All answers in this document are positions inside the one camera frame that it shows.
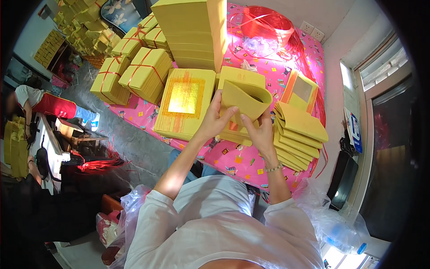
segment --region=white sneaker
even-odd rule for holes
[[[97,116],[95,117],[95,119],[91,122],[91,131],[95,132],[98,129],[98,122],[100,120],[100,113],[96,113]]]

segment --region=electrical outlet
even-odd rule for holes
[[[313,27],[310,23],[305,21],[303,21],[300,26],[300,29],[305,31],[308,34],[311,34],[314,28],[315,27]]]
[[[310,36],[314,37],[316,40],[321,42],[321,40],[323,40],[325,34],[323,32],[321,32],[320,30],[314,28],[312,33],[310,34]]]

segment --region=beaded bracelet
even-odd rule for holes
[[[279,161],[279,165],[278,165],[277,167],[272,168],[272,169],[267,169],[267,167],[264,167],[264,170],[266,170],[266,172],[274,172],[274,171],[276,171],[276,170],[278,170],[278,169],[280,169],[280,168],[282,168],[282,163],[281,163],[281,161]]]

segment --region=floral cushion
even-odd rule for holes
[[[101,9],[101,16],[124,33],[142,20],[132,0],[108,0]]]

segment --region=hand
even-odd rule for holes
[[[273,146],[273,127],[270,118],[270,108],[267,108],[258,119],[260,122],[260,128],[258,129],[255,129],[251,120],[245,114],[240,115],[240,118],[245,128],[248,130],[253,145],[264,156],[266,162],[269,162],[271,165],[275,164],[275,167],[278,166],[279,162],[277,160],[275,147]]]
[[[25,126],[25,136],[26,139],[29,139],[31,137],[30,126]]]
[[[221,94],[222,90],[215,92],[214,98],[210,103],[206,115],[197,130],[195,137],[201,138],[204,142],[208,141],[214,136],[224,130],[231,117],[239,110],[237,106],[228,108],[222,117],[219,116],[219,110],[221,109]]]

